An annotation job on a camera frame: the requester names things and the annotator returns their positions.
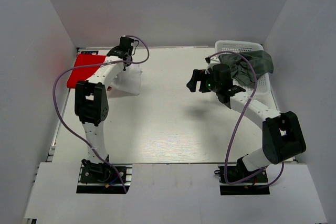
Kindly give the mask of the white t shirt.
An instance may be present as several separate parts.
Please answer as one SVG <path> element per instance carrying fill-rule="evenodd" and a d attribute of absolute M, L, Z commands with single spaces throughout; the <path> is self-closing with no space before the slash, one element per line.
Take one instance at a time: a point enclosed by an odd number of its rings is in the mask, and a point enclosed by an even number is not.
<path fill-rule="evenodd" d="M 109 87 L 132 95 L 140 94 L 142 69 L 139 65 L 130 65 L 121 71 L 110 83 Z"/>

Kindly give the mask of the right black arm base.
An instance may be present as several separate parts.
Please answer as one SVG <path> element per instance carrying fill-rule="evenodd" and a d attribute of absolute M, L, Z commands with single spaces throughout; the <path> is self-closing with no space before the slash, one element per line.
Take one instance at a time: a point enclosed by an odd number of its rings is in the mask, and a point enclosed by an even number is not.
<path fill-rule="evenodd" d="M 224 169 L 224 165 L 221 165 L 214 171 L 214 175 L 219 180 L 221 196 L 256 196 L 270 194 L 269 187 L 267 187 L 268 177 L 265 170 L 241 183 L 230 185 L 225 181 Z M 227 166 L 227 178 L 231 183 L 241 180 L 250 174 L 252 174 L 252 172 L 244 174 L 236 165 Z"/>

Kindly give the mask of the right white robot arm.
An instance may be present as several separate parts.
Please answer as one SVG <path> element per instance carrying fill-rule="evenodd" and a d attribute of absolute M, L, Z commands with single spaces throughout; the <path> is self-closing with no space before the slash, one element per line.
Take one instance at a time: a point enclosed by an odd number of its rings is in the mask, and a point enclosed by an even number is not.
<path fill-rule="evenodd" d="M 297 115 L 292 111 L 279 112 L 253 99 L 244 88 L 233 84 L 227 65 L 211 64 L 207 69 L 193 70 L 186 86 L 191 92 L 214 92 L 222 104 L 261 129 L 262 147 L 237 161 L 237 175 L 241 180 L 250 181 L 256 171 L 306 151 Z"/>

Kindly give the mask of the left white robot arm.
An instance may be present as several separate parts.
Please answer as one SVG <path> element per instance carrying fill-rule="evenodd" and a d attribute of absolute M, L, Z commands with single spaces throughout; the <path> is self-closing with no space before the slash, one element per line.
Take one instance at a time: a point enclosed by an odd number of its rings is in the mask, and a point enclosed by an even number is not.
<path fill-rule="evenodd" d="M 111 175 L 111 168 L 103 164 L 109 161 L 103 133 L 104 120 L 109 112 L 107 88 L 130 65 L 133 44 L 134 39 L 121 37 L 119 45 L 108 52 L 103 65 L 75 86 L 75 114 L 79 117 L 89 143 L 87 161 L 97 164 L 93 168 L 93 176 L 101 182 L 108 180 Z"/>

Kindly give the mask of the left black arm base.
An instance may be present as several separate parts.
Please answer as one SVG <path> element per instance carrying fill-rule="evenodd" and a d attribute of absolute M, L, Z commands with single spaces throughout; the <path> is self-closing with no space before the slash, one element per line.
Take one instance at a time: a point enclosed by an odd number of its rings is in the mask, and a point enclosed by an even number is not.
<path fill-rule="evenodd" d="M 77 183 L 77 194 L 124 195 L 131 185 L 132 166 L 112 168 L 105 163 L 81 161 Z"/>

